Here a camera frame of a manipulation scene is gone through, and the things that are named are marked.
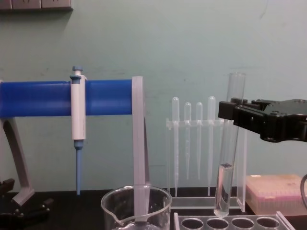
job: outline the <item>blue pipette holder bar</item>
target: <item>blue pipette holder bar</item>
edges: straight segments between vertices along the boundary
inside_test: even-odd
[[[132,114],[131,80],[87,80],[86,115]],[[70,116],[70,81],[0,83],[0,117]]]

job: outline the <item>test tube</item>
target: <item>test tube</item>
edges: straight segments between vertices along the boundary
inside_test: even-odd
[[[243,99],[245,86],[244,73],[231,73],[229,75],[227,101],[232,98]],[[236,141],[238,126],[230,120],[224,120],[220,164],[216,183],[214,213],[219,218],[229,214],[234,163],[236,156]]]
[[[210,187],[212,179],[212,165],[213,165],[213,126],[215,120],[215,97],[208,98],[208,113],[209,121],[209,140],[208,140],[208,196],[210,196]]]
[[[198,179],[201,179],[201,126],[202,126],[202,103],[196,104],[197,136],[196,136],[196,157]]]
[[[177,196],[179,181],[179,98],[174,97],[172,100],[172,120],[174,124],[174,180],[175,196]]]
[[[184,105],[184,120],[186,123],[186,169],[187,180],[189,179],[189,162],[190,162],[190,122],[191,122],[191,103],[187,102]]]

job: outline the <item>wall outlet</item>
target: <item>wall outlet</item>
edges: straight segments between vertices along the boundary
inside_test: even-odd
[[[12,0],[13,10],[41,9],[40,0]]]
[[[71,0],[42,0],[42,8],[71,8]]]
[[[0,0],[0,11],[1,10],[11,10],[12,1],[11,0]]]

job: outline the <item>pipette tip box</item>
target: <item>pipette tip box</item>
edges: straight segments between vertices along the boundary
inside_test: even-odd
[[[246,178],[246,202],[256,215],[307,215],[298,175],[251,175]]]

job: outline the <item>teal wall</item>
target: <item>teal wall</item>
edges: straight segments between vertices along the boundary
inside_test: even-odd
[[[248,99],[305,98],[307,1],[72,0],[72,13],[0,15],[0,78],[69,80],[144,76],[152,183],[166,186],[170,100],[225,99],[227,74],[247,74]],[[132,183],[130,116],[90,117],[82,189]],[[71,120],[18,118],[35,190],[73,190]],[[17,178],[1,136],[0,177]],[[249,134],[248,173],[307,173],[307,145]]]

